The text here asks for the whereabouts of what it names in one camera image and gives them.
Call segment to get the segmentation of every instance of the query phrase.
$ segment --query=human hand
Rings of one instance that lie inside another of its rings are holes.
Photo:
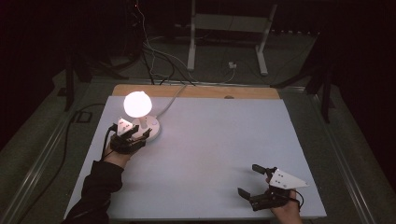
[[[290,191],[290,198],[296,199],[296,191]],[[300,217],[299,204],[295,201],[289,200],[288,203],[281,207],[271,208],[271,212],[282,224],[303,224]]]
[[[118,165],[122,169],[125,168],[126,163],[131,159],[131,157],[134,155],[132,154],[120,154],[110,148],[110,144],[107,146],[105,150],[105,158],[103,161],[110,162],[113,164]]]

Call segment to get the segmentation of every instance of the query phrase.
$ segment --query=floor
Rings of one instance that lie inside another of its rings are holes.
[[[195,70],[188,73],[183,65],[189,49],[187,37],[172,40],[149,37],[145,50],[148,63],[145,64],[141,58],[119,71],[129,79],[114,79],[95,68],[92,68],[94,77],[91,83],[76,79],[76,100],[69,112],[64,112],[64,97],[57,95],[64,87],[64,72],[54,77],[56,88],[53,93],[0,152],[0,211],[3,218],[8,218],[2,219],[4,223],[59,223],[63,220],[79,169],[100,119],[102,104],[117,84],[150,84],[146,65],[151,67],[149,70],[156,84],[163,81],[163,85],[192,82],[196,85],[268,87],[298,74],[315,43],[315,38],[309,35],[270,34],[264,50],[269,75],[262,77],[254,53],[257,38],[245,36],[230,41],[209,35],[199,39]],[[166,54],[154,54],[153,49]],[[125,58],[120,56],[111,59],[114,64],[125,62]],[[236,68],[229,68],[229,62],[236,63]],[[320,93],[307,95],[304,92],[307,81],[309,77],[278,90],[289,110],[328,214],[322,218],[305,219],[304,223],[394,223],[394,191],[337,87],[332,86],[333,107],[329,111],[331,122],[328,124],[318,112]],[[81,108],[92,112],[91,121],[69,123],[74,111]],[[62,169],[56,174],[62,163]],[[54,176],[53,183],[46,189]],[[202,222],[236,224],[262,223],[262,220]],[[128,222],[112,220],[111,223]],[[163,222],[153,220],[149,223]]]

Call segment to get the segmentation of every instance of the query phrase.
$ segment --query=light bulb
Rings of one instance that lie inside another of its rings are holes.
[[[151,108],[151,100],[143,91],[134,91],[125,97],[125,113],[132,118],[142,118],[146,116]]]

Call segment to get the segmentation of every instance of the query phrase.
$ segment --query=lamp base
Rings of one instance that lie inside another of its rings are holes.
[[[139,125],[139,131],[137,131],[137,133],[134,133],[132,135],[132,137],[134,138],[142,136],[142,134],[145,133],[150,128],[152,130],[149,133],[149,138],[146,139],[146,142],[151,142],[160,133],[160,129],[161,129],[160,122],[156,118],[150,115],[146,115],[145,117],[140,119],[134,119],[132,123],[135,125]]]

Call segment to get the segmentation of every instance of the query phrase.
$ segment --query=dark background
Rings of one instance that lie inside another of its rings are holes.
[[[221,13],[236,15],[260,16],[269,8],[259,0],[197,2],[197,10],[216,12],[221,4]],[[315,65],[334,64],[332,83],[340,88],[384,174],[396,189],[396,8],[390,0],[279,2],[273,31],[319,34],[303,71]],[[53,90],[51,79],[64,70],[66,46],[96,59],[106,58],[106,49],[111,49],[112,38],[118,36],[114,34],[121,35],[126,26],[124,4],[124,0],[1,1],[0,148]],[[140,5],[147,23],[162,35],[177,35],[173,24],[190,22],[190,1],[152,0],[140,1]]]

